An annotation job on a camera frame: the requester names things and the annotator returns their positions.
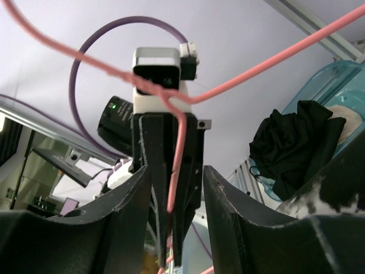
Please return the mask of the black white patterned trousers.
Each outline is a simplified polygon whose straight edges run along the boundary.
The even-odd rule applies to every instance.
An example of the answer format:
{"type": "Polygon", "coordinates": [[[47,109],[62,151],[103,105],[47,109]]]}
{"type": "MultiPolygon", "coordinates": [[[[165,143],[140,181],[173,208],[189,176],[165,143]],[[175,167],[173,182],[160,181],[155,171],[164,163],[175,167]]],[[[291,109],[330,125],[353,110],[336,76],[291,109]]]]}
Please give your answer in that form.
{"type": "Polygon", "coordinates": [[[364,133],[276,211],[296,219],[309,215],[364,215],[364,133]]]}

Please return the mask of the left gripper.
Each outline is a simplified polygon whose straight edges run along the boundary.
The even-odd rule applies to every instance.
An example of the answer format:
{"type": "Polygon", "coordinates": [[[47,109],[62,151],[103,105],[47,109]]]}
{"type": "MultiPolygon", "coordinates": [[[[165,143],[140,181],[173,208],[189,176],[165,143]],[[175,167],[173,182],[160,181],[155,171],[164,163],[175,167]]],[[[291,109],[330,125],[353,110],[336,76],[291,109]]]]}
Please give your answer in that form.
{"type": "MultiPolygon", "coordinates": [[[[200,207],[204,121],[187,114],[185,148],[180,167],[175,206],[172,212],[172,241],[175,265],[182,264],[183,244],[196,209],[200,207]]],[[[169,180],[175,155],[178,121],[172,114],[136,114],[132,118],[132,171],[147,165],[152,178],[152,199],[159,265],[166,265],[170,214],[167,212],[169,180]]]]}

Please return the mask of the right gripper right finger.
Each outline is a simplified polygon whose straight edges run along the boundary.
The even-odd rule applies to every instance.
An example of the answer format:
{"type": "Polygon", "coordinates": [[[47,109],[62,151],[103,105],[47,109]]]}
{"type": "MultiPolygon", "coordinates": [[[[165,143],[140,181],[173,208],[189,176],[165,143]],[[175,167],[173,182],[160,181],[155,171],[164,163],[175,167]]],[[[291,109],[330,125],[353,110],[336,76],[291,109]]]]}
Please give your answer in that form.
{"type": "Polygon", "coordinates": [[[363,273],[364,217],[281,214],[203,169],[215,273],[363,273]]]}

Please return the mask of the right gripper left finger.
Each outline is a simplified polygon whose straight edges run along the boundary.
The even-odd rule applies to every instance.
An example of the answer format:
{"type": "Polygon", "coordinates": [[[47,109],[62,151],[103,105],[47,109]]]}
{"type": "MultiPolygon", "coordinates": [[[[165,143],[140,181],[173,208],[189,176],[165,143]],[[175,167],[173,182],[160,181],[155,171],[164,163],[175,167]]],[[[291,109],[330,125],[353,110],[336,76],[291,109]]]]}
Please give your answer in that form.
{"type": "Polygon", "coordinates": [[[2,273],[140,273],[151,174],[122,185],[63,217],[1,212],[2,273]]]}

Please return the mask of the pink hanger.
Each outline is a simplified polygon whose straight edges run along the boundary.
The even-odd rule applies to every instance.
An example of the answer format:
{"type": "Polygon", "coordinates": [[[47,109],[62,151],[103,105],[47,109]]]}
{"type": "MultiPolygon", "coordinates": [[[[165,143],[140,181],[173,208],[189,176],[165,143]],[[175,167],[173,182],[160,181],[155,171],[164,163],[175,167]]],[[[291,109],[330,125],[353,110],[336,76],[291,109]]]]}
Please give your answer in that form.
{"type": "Polygon", "coordinates": [[[293,55],[303,51],[309,46],[321,41],[327,36],[338,31],[339,29],[364,16],[364,6],[360,6],[355,10],[349,12],[348,14],[344,15],[343,17],[337,19],[333,23],[309,35],[307,38],[297,42],[296,44],[254,66],[253,68],[245,71],[244,73],[236,76],[235,78],[219,85],[218,87],[210,91],[207,91],[204,94],[195,97],[189,97],[188,95],[184,95],[178,90],[163,88],[161,85],[153,84],[152,82],[149,82],[132,72],[126,72],[116,67],[110,66],[109,64],[106,64],[89,55],[86,55],[80,50],[75,50],[63,43],[60,43],[59,41],[50,38],[46,34],[36,29],[18,10],[13,1],[3,1],[2,4],[7,9],[8,13],[12,16],[13,20],[15,20],[17,24],[19,24],[26,32],[28,32],[34,39],[36,39],[40,43],[64,55],[73,57],[78,61],[86,62],[89,65],[94,66],[99,70],[105,71],[109,75],[118,77],[122,81],[129,83],[134,87],[141,89],[142,91],[147,92],[155,98],[158,98],[159,102],[162,103],[163,106],[167,109],[167,112],[172,114],[177,119],[179,127],[177,133],[176,150],[173,158],[168,200],[166,205],[166,209],[169,213],[171,213],[176,208],[176,192],[179,185],[178,179],[180,176],[181,163],[183,160],[182,156],[185,146],[187,128],[187,118],[185,111],[181,107],[176,106],[174,103],[172,103],[170,99],[176,98],[178,102],[183,102],[188,106],[212,99],[215,96],[220,95],[230,90],[231,88],[236,87],[239,84],[246,82],[247,80],[276,66],[277,64],[285,61],[293,55]]]}

